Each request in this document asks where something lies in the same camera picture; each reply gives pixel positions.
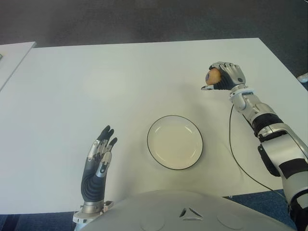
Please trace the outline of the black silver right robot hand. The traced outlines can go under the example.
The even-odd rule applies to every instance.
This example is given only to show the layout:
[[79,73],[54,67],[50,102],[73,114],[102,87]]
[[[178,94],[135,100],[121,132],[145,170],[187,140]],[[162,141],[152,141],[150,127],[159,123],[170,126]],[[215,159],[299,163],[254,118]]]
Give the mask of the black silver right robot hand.
[[206,85],[201,90],[231,90],[245,84],[245,76],[239,65],[228,62],[211,64],[205,76]]

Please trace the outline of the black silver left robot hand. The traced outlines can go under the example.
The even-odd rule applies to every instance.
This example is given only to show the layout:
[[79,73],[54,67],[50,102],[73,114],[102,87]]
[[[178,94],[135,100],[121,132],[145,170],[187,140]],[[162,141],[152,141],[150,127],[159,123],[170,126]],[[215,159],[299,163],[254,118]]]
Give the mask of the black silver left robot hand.
[[104,200],[107,171],[112,160],[112,148],[117,138],[112,138],[114,130],[106,126],[93,142],[86,157],[81,181],[81,195],[84,202]]

